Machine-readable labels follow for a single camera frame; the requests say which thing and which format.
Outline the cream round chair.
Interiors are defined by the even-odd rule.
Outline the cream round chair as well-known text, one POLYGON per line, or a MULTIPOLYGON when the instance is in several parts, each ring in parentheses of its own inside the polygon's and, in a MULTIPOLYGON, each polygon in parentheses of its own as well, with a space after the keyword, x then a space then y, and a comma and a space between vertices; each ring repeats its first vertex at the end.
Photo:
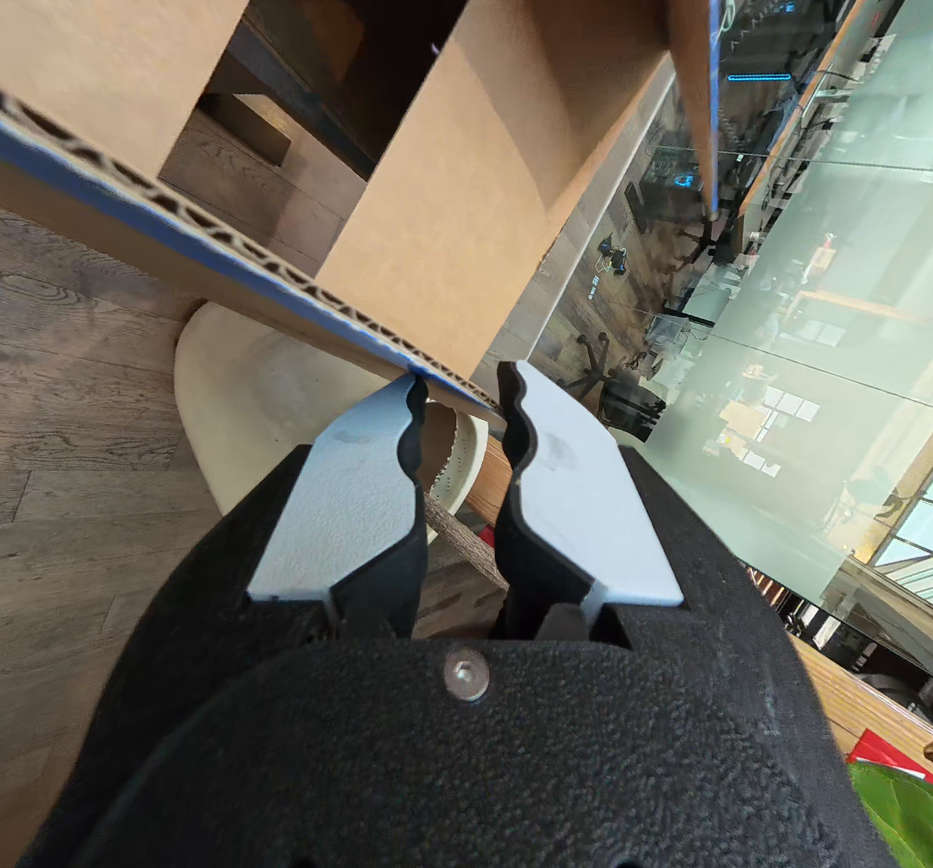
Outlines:
MULTIPOLYGON (((313 443, 387 384, 212 302, 183 329, 173 378, 183 427, 221 516, 296 446, 313 443)), ((484 420, 427 403, 419 482, 450 514, 465 503, 488 440, 484 420)))

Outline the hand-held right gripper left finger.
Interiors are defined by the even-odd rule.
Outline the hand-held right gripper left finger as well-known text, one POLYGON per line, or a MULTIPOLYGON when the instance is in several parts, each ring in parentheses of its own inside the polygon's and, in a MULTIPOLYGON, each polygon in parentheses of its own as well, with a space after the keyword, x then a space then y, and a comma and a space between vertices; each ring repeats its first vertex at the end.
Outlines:
POLYGON ((248 498, 251 614, 321 616, 347 637, 409 639, 428 547, 418 470, 426 381, 402 375, 298 446, 248 498))

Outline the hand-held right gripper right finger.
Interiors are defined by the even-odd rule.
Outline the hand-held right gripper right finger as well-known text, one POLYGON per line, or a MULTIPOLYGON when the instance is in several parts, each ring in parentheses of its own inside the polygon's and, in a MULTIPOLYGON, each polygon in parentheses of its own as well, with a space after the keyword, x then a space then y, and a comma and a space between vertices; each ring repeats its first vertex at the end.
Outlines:
POLYGON ((682 608, 685 597, 619 445, 528 361, 497 367, 511 475, 496 517, 507 596, 502 640, 589 640, 606 608, 682 608))

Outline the brown cardboard box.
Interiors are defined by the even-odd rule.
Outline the brown cardboard box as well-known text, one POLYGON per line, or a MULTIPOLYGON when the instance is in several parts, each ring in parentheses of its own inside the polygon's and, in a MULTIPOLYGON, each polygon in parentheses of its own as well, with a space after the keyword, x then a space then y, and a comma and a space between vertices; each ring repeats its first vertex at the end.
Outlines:
POLYGON ((468 377, 664 65, 717 203, 717 0, 2 0, 2 208, 370 372, 468 377), (367 184, 316 276, 157 181, 211 79, 367 184))

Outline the red packet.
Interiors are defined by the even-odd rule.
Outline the red packet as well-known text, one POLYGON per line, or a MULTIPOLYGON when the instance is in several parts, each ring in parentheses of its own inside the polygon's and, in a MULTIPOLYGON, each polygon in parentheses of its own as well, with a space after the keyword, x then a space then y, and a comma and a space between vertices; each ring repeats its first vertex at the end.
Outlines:
POLYGON ((846 764, 871 764, 897 770, 932 784, 932 772, 886 741, 866 729, 846 756, 846 764))

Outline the black office chair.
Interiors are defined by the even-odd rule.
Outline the black office chair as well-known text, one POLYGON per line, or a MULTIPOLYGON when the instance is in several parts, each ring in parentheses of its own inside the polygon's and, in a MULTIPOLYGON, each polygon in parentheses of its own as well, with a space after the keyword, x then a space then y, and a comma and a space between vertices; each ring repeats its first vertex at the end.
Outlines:
POLYGON ((641 385, 636 376, 620 368, 607 368, 610 340, 605 332, 597 335, 600 353, 594 352, 593 343, 585 335, 577 337, 577 344, 585 347, 589 366, 581 377, 566 383, 558 379, 557 385, 583 403, 595 389, 600 389, 596 418, 608 429, 621 431, 636 441, 645 443, 658 425, 667 403, 649 388, 641 385))

